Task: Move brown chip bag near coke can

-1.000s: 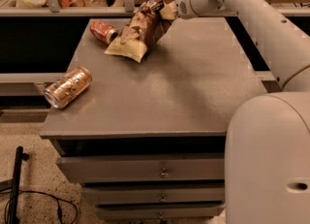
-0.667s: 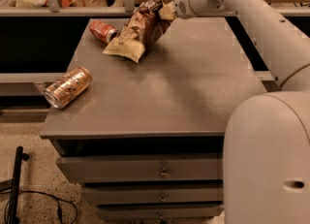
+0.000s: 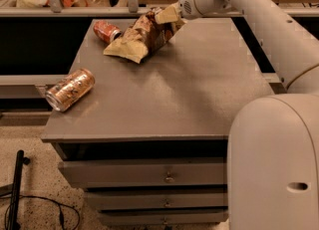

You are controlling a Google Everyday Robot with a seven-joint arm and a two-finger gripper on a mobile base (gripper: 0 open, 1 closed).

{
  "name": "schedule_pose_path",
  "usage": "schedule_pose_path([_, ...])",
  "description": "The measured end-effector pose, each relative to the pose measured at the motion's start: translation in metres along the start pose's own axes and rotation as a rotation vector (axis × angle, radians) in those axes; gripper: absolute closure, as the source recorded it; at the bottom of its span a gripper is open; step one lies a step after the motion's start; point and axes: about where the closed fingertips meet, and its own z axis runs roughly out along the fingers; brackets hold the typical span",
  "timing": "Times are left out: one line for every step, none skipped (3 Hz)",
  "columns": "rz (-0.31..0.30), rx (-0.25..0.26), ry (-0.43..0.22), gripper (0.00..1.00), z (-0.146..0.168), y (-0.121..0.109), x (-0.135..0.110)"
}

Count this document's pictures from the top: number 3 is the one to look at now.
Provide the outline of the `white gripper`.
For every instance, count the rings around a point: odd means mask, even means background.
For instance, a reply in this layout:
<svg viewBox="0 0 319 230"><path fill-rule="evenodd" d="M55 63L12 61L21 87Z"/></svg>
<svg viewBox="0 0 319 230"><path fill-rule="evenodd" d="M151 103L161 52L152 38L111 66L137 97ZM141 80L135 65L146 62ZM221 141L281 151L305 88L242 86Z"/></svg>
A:
<svg viewBox="0 0 319 230"><path fill-rule="evenodd" d="M154 8L155 20L158 24L171 23L171 28L177 32L185 22L180 18L191 20L199 18L202 14L197 10L195 0L178 0L177 3L170 4L164 9L160 7Z"/></svg>

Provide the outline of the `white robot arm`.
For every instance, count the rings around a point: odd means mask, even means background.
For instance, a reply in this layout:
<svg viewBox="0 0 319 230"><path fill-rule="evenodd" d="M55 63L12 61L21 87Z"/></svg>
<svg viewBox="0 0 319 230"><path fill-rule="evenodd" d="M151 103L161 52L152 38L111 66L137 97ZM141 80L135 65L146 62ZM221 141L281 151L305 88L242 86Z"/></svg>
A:
<svg viewBox="0 0 319 230"><path fill-rule="evenodd" d="M229 230L319 230L319 41L271 0L178 0L160 23L231 6L285 91L246 105L228 137Z"/></svg>

